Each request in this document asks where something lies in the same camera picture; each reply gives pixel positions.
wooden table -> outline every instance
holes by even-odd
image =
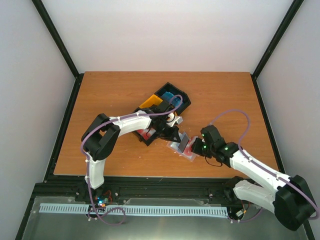
[[[251,128],[242,146],[274,169],[273,154],[251,76],[248,72],[86,72],[75,102],[69,126],[54,170],[55,175],[85,175],[85,156],[80,152],[81,136],[100,113],[121,116],[131,113],[166,82],[186,92],[191,105],[181,114],[181,132],[200,136],[201,128],[229,109],[244,110]],[[246,118],[237,112],[221,117],[215,126],[226,142],[237,142],[246,129]],[[121,136],[107,158],[106,176],[231,178],[242,173],[210,166],[203,157],[194,162],[179,156],[156,139],[150,146],[129,133]]]

gray wall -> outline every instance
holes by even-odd
[[[0,6],[0,238],[12,240],[43,181],[74,78],[31,0]]]
[[[306,0],[258,84],[284,167],[304,177],[320,205],[320,1]],[[320,239],[320,220],[310,221]]]
[[[43,0],[80,72],[251,72],[292,0],[92,2]]]

gray floor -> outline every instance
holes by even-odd
[[[233,223],[211,217],[128,216],[120,226],[107,226],[83,214],[38,213],[40,203],[73,203],[73,199],[38,198],[32,209],[24,240],[306,240],[301,227],[290,231],[264,210],[254,221]],[[251,208],[248,217],[255,214]],[[108,216],[117,222],[121,216]]]

yellow object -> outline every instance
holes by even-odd
[[[149,108],[152,105],[158,106],[163,100],[158,97],[157,95],[152,95],[149,97],[144,103],[142,103],[139,108],[144,109],[144,108]]]

black post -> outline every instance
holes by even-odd
[[[74,62],[71,59],[71,56],[69,55],[64,42],[62,41],[54,23],[52,22],[43,2],[41,0],[32,0],[36,10],[40,14],[44,24],[46,25],[46,28],[49,30],[53,40],[55,41],[55,44],[59,48],[66,64],[69,66],[74,78],[79,77],[79,72],[74,64]]]
[[[293,0],[291,6],[289,7],[288,11],[286,12],[280,26],[276,30],[271,42],[269,43],[269,46],[266,48],[260,62],[256,66],[253,74],[252,79],[254,81],[257,80],[260,73],[262,72],[262,69],[265,67],[267,61],[269,60],[271,54],[275,50],[276,46],[278,45],[280,39],[284,35],[285,31],[287,30],[288,26],[290,25],[292,19],[296,15],[297,11],[299,10],[301,4],[304,2],[304,0]]]

